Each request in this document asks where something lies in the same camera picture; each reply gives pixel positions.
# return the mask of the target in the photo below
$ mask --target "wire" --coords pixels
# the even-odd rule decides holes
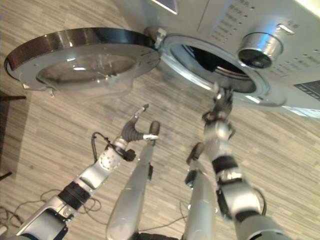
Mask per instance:
[[[184,220],[184,222],[186,222],[186,217],[187,216],[184,216],[183,213],[182,213],[182,201],[180,200],[179,201],[179,210],[180,210],[180,213],[181,213],[181,217],[177,218],[176,220],[173,220],[165,225],[160,225],[160,226],[155,226],[155,227],[151,227],[151,228],[147,228],[147,229],[143,229],[143,230],[140,230],[141,232],[145,232],[145,231],[149,231],[149,230],[153,230],[153,229],[161,229],[161,228],[165,228],[165,227],[169,227],[170,225],[180,221],[181,219]]]
[[[255,191],[257,191],[259,193],[259,195],[261,196],[262,198],[262,201],[263,201],[263,208],[262,208],[262,212],[261,212],[261,215],[265,216],[266,213],[267,213],[267,201],[265,199],[265,196],[264,194],[262,193],[262,191],[260,191],[258,188],[254,187],[253,188]]]
[[[182,201],[179,201],[179,210],[180,210],[181,216],[183,217],[183,221],[186,223],[187,221],[186,221],[186,217],[185,217],[184,214],[182,213],[181,203],[182,203]]]
[[[45,199],[45,195],[48,194],[48,193],[54,192],[54,191],[56,191],[56,192],[61,192],[60,189],[51,189],[51,190],[49,190],[49,191],[46,191],[46,192],[44,192],[44,193],[42,193],[42,194],[40,195],[40,200],[23,202],[23,203],[19,204],[19,205],[15,208],[14,211],[8,210],[7,208],[5,208],[5,207],[3,207],[3,206],[0,206],[0,210],[4,210],[4,213],[5,213],[5,217],[0,217],[0,223],[4,225],[4,222],[3,222],[3,221],[5,221],[5,222],[8,221],[8,223],[9,223],[11,226],[13,226],[13,227],[15,227],[15,228],[20,228],[20,226],[23,224],[24,221],[23,221],[22,217],[19,216],[18,210],[19,210],[22,206],[24,206],[24,205],[26,205],[26,204],[31,204],[31,203],[33,203],[33,204],[34,204],[34,203],[46,203],[47,200]],[[94,197],[90,198],[89,200],[92,201],[91,206],[88,207],[86,204],[84,204],[84,205],[83,205],[84,212],[78,211],[78,213],[80,213],[80,214],[87,214],[87,215],[88,215],[92,220],[94,220],[95,222],[97,222],[97,223],[99,223],[99,224],[102,224],[102,225],[107,225],[107,224],[105,224],[104,222],[101,222],[101,221],[95,219],[95,218],[90,214],[90,212],[97,212],[97,211],[99,211],[99,210],[102,208],[101,202],[100,202],[98,199],[94,198]],[[16,219],[16,220],[18,221],[18,224],[15,224],[15,223],[13,222],[14,219]]]
[[[104,135],[102,135],[100,132],[95,131],[94,133],[92,133],[92,135],[91,135],[91,148],[92,148],[94,162],[98,161],[96,141],[95,141],[97,138],[96,135],[101,136],[103,138],[103,140],[105,140],[108,144],[110,144],[109,139],[107,137],[105,137]]]
[[[172,222],[170,222],[168,224],[165,224],[165,225],[155,226],[155,227],[143,229],[143,230],[141,230],[141,232],[145,232],[145,231],[149,231],[149,230],[153,230],[153,229],[161,229],[161,228],[169,227],[170,225],[174,224],[175,222],[178,222],[179,220],[181,220],[183,218],[185,218],[185,216],[179,217],[176,220],[174,220],[174,221],[172,221]]]

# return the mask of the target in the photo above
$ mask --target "open washing machine door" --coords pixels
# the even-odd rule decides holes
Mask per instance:
[[[78,102],[120,97],[160,61],[154,41],[117,28],[77,28],[32,39],[6,58],[8,74],[33,91],[54,90]]]
[[[4,67],[25,89],[57,90],[84,102],[125,95],[133,79],[152,70],[161,59],[159,68],[170,69],[178,88],[179,81],[189,83],[210,96],[218,86],[232,88],[234,102],[241,106],[320,118],[319,100],[304,93],[308,86],[289,89],[270,81],[268,75],[244,67],[232,54],[203,39],[167,34],[158,27],[147,29],[146,34],[107,27],[54,32],[17,47]],[[318,82],[311,88],[318,88]]]

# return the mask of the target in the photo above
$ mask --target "washing machine door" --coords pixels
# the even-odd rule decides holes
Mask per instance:
[[[132,79],[160,61],[148,36],[118,28],[58,31],[32,39],[6,58],[8,74],[25,89],[125,93]]]

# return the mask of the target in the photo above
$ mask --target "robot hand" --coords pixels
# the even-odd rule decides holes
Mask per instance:
[[[156,140],[158,139],[157,135],[150,134],[150,133],[142,133],[136,130],[136,122],[139,119],[139,116],[147,110],[149,107],[148,104],[143,105],[140,107],[135,114],[130,118],[130,120],[124,125],[121,131],[121,137],[129,142],[132,141],[139,141],[139,140]]]
[[[213,110],[202,115],[206,125],[217,120],[224,121],[228,118],[232,110],[233,90],[221,87],[217,96],[213,98],[213,103]]]

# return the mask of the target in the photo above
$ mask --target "black joint band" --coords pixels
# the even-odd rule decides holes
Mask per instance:
[[[215,174],[225,169],[237,168],[238,164],[232,156],[219,156],[212,161]]]
[[[247,211],[239,212],[238,214],[235,215],[235,218],[239,222],[243,222],[246,218],[249,218],[251,216],[256,216],[256,215],[260,215],[260,214],[257,211],[247,210]]]
[[[75,182],[66,186],[58,196],[76,210],[90,198],[90,194]]]

